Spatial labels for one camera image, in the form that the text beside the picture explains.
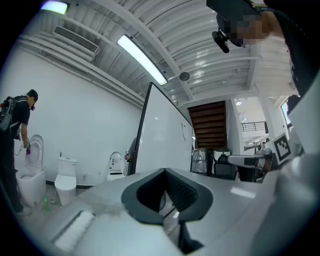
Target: toilet lid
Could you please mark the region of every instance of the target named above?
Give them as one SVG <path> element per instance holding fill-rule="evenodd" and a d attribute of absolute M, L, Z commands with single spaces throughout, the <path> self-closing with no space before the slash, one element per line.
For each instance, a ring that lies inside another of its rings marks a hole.
<path fill-rule="evenodd" d="M 57 175 L 54 185 L 59 190 L 69 191 L 76 188 L 77 180 L 76 177 Z"/>

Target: railing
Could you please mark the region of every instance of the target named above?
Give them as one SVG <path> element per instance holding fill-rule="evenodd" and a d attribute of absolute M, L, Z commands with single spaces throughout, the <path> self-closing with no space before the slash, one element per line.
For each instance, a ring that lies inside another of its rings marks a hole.
<path fill-rule="evenodd" d="M 243 132 L 252 132 L 252 131 L 265 131 L 266 122 L 245 122 L 241 124 L 241 130 Z"/>

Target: air vent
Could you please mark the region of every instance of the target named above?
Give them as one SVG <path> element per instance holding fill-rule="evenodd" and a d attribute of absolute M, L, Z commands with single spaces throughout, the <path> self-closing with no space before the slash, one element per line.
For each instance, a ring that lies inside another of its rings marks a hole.
<path fill-rule="evenodd" d="M 55 38 L 73 45 L 79 50 L 84 51 L 85 53 L 88 53 L 90 55 L 94 55 L 99 49 L 98 45 L 61 26 L 57 26 L 54 29 L 53 35 Z"/>

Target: black pants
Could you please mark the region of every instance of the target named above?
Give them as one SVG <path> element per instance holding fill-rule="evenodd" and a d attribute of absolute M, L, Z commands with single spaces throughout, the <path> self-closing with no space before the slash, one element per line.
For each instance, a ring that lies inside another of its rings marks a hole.
<path fill-rule="evenodd" d="M 13 139 L 10 140 L 7 132 L 0 131 L 0 178 L 4 190 L 9 197 L 13 210 L 21 212 L 23 206 L 17 190 Z"/>

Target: fluorescent light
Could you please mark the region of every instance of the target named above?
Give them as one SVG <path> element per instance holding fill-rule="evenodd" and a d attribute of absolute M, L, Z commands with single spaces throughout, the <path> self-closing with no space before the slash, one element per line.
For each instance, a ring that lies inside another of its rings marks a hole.
<path fill-rule="evenodd" d="M 150 75 L 163 86 L 168 81 L 157 66 L 148 58 L 148 56 L 137 46 L 126 34 L 118 40 L 118 45 L 125 49 L 132 57 L 134 57 Z"/>
<path fill-rule="evenodd" d="M 65 14 L 68 10 L 68 5 L 65 2 L 47 1 L 42 5 L 41 10 Z"/>

